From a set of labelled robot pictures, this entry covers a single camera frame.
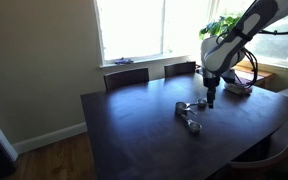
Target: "chair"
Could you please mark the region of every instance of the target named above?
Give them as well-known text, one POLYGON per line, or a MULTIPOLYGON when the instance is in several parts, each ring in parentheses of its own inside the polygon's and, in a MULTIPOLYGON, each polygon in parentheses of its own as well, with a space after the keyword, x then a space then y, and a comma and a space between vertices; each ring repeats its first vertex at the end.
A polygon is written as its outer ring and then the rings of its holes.
POLYGON ((176 63, 176 64, 169 64, 164 66, 164 75, 165 78, 177 76, 186 73, 195 72, 196 63, 193 62, 184 62, 184 63, 176 63))
POLYGON ((236 179, 256 179, 285 162, 288 158, 288 121, 270 137, 268 156, 252 162, 230 162, 232 175, 236 179))
POLYGON ((148 68, 132 69, 104 75, 106 91, 148 81, 148 68))

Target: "wooden floor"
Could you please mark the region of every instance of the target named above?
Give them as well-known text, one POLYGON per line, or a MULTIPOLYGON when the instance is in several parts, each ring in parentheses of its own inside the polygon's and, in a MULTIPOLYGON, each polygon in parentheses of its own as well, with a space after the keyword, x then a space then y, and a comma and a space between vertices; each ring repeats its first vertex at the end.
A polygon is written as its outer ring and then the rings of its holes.
POLYGON ((15 167, 6 180, 96 179, 86 133, 21 154, 15 167))

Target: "green leaves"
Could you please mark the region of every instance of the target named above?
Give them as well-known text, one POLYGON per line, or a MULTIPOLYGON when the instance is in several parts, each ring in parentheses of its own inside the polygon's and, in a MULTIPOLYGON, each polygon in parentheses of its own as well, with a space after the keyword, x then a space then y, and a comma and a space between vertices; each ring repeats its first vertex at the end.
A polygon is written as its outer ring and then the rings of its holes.
POLYGON ((241 17, 223 17, 220 16, 217 21, 213 21, 208 23, 205 28, 201 29, 199 32, 199 38, 204 39, 205 35, 215 36, 220 35, 222 33, 227 33, 233 29, 235 24, 240 20, 241 17))

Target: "beige wall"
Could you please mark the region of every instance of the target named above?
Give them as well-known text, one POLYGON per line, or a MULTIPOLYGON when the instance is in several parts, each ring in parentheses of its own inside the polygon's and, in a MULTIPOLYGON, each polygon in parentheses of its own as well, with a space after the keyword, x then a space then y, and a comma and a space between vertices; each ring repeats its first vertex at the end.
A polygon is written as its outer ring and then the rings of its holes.
MULTIPOLYGON (((0 128, 11 143, 84 121, 80 95, 104 89, 92 0, 0 0, 0 128)), ((171 59, 149 67, 163 77, 171 59)), ((274 89, 288 86, 278 72, 274 89)))

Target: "robotic arm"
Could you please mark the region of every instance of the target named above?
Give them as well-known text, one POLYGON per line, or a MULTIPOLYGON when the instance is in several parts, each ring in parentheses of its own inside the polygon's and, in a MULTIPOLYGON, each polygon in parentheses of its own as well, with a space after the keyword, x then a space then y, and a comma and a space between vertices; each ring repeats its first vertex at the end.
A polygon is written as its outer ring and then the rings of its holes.
POLYGON ((244 58, 244 45, 259 31, 287 15, 288 0, 255 0, 223 40, 211 37, 203 41, 202 73, 204 86, 208 88, 209 108, 213 108, 220 75, 244 58))

